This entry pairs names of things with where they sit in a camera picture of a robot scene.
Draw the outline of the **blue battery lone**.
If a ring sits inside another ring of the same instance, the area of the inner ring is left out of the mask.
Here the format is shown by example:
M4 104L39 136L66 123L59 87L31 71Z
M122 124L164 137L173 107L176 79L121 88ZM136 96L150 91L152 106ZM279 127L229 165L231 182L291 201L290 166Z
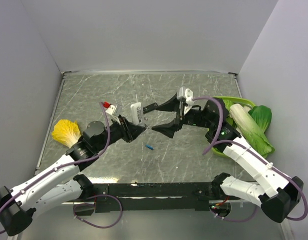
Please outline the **blue battery lone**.
M152 146L148 145L148 144L146 144L145 147L152 150L152 151L154 150L154 148Z

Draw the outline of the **white remote control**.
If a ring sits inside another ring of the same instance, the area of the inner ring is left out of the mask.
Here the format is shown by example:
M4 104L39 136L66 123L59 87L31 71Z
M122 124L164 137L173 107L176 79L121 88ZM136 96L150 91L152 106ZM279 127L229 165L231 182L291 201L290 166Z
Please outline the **white remote control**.
M132 123L138 126L144 126L143 106L141 102L134 103L130 106Z

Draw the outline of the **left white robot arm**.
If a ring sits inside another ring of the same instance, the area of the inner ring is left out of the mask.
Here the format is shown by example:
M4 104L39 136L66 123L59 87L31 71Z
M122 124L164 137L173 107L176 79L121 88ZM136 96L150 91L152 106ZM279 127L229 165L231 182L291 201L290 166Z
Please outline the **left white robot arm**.
M65 154L38 175L12 188L0 188L0 223L3 233L15 236L34 217L69 200L87 201L93 184L81 172L118 140L134 141L146 130L144 120L129 122L123 116L91 122Z

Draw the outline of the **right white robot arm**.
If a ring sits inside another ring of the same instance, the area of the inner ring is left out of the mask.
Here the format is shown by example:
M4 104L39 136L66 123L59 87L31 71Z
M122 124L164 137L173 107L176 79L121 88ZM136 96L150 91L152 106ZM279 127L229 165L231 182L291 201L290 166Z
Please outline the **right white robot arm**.
M209 146L231 158L240 165L255 183L239 180L227 173L216 176L212 182L212 193L217 199L226 196L249 201L261 208L271 220L281 223L289 218L290 212L303 201L305 212L297 220L308 214L308 203L303 193L304 182L297 176L290 177L278 170L252 148L247 140L226 121L229 112L218 97L205 97L204 107L195 105L192 93L179 95L156 107L158 111L175 112L176 117L166 124L152 127L152 130L173 138L183 125L207 128L205 135Z

